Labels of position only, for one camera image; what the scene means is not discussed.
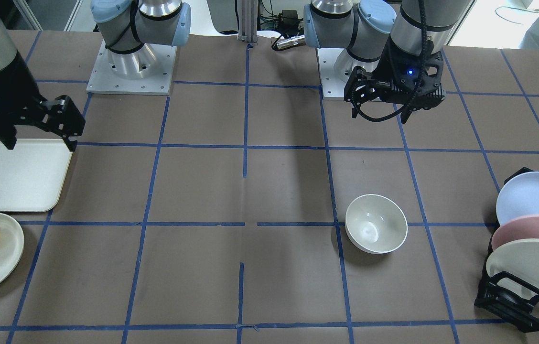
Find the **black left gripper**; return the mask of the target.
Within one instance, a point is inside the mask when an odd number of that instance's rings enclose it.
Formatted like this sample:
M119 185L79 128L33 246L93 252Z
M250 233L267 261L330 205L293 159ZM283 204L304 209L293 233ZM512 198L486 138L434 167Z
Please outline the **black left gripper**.
M442 55L432 51L435 48L432 41L426 41L425 48L422 60L420 54L407 53L388 39L374 72L355 66L344 87L344 101L352 105L352 118L374 119L361 110L361 105L378 97L383 102L409 104L400 108L401 124L406 124L415 110L431 109L444 101ZM379 83L378 95L375 89Z

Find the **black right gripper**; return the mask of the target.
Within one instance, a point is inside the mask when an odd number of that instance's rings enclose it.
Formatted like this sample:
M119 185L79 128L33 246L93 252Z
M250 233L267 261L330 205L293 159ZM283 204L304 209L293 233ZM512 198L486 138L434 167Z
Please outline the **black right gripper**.
M15 126L28 125L59 136L74 152L85 124L71 97L46 100L40 94L24 60L14 60L0 71L0 141L8 150L17 142Z

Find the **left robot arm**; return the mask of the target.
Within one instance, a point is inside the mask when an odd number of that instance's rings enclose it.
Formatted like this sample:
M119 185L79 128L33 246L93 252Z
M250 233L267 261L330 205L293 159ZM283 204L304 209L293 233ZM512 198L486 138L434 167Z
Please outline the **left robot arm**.
M465 13L465 0L312 0L304 7L306 44L340 49L344 101L352 118L383 122L437 107L446 98L441 50Z

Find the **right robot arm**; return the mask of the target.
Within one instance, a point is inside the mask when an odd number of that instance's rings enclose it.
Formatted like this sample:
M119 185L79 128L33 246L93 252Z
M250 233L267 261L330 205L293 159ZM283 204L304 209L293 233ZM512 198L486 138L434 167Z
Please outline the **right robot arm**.
M138 70L113 62L119 76L143 76L154 63L148 46L184 46L189 39L192 11L181 0L93 0L93 19L111 58L138 59ZM21 53L0 19L0 142L16 145L16 127L33 126L64 140L75 151L86 120L69 96L43 97Z

